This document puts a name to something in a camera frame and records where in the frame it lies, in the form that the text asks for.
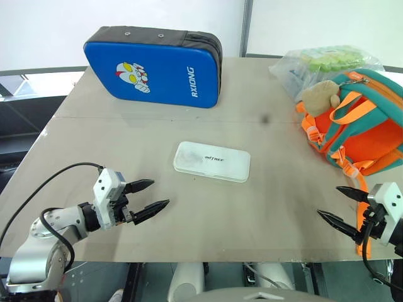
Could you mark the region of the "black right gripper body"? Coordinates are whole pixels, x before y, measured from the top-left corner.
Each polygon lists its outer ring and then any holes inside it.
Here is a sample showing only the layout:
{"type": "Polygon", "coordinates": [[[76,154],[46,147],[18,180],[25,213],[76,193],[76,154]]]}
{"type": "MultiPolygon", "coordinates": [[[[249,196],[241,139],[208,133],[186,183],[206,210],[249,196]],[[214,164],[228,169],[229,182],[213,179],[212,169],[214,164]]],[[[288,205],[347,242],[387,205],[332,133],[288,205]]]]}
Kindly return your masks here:
{"type": "Polygon", "coordinates": [[[382,204],[373,203],[360,206],[360,243],[365,238],[380,239],[386,226],[385,216],[387,212],[382,204]]]}

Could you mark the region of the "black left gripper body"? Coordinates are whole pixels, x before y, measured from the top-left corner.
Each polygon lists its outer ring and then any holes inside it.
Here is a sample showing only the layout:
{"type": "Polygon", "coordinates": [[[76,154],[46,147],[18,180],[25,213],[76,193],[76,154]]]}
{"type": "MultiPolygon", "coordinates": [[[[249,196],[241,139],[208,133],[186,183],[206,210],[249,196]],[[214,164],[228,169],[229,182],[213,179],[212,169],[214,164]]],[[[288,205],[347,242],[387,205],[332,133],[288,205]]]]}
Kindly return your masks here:
{"type": "Polygon", "coordinates": [[[127,184],[119,196],[110,202],[110,206],[113,212],[114,225],[119,225],[122,223],[133,222],[132,212],[127,208],[128,205],[128,194],[132,194],[132,185],[127,184]]]}

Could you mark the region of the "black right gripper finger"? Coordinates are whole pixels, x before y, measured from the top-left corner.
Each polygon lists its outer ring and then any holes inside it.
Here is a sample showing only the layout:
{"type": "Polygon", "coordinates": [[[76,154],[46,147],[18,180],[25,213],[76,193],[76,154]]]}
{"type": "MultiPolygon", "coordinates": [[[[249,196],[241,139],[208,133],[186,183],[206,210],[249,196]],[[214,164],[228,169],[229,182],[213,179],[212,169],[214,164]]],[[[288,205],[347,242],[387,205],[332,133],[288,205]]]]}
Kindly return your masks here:
{"type": "Polygon", "coordinates": [[[363,242],[362,233],[359,230],[357,230],[355,227],[345,223],[342,218],[340,218],[330,212],[323,211],[323,210],[317,210],[317,213],[320,215],[320,217],[323,220],[325,220],[334,229],[347,235],[356,244],[362,244],[362,242],[363,242]]]}
{"type": "Polygon", "coordinates": [[[349,186],[336,186],[336,189],[348,198],[353,199],[359,203],[368,203],[368,193],[362,191],[361,189],[349,186]]]}

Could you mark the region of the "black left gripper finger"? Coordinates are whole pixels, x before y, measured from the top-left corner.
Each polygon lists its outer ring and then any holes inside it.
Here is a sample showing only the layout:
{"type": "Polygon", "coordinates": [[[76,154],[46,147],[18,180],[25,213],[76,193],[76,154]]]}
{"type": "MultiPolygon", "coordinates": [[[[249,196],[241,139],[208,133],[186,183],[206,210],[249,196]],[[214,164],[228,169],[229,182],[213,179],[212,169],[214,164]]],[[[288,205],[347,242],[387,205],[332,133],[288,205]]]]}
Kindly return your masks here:
{"type": "Polygon", "coordinates": [[[133,214],[133,223],[138,225],[145,220],[156,216],[160,211],[162,211],[168,204],[170,200],[156,201],[155,203],[147,205],[143,210],[133,214]]]}
{"type": "Polygon", "coordinates": [[[147,187],[153,185],[154,181],[151,179],[141,179],[134,182],[126,183],[123,190],[124,194],[133,194],[146,189],[147,187]]]}

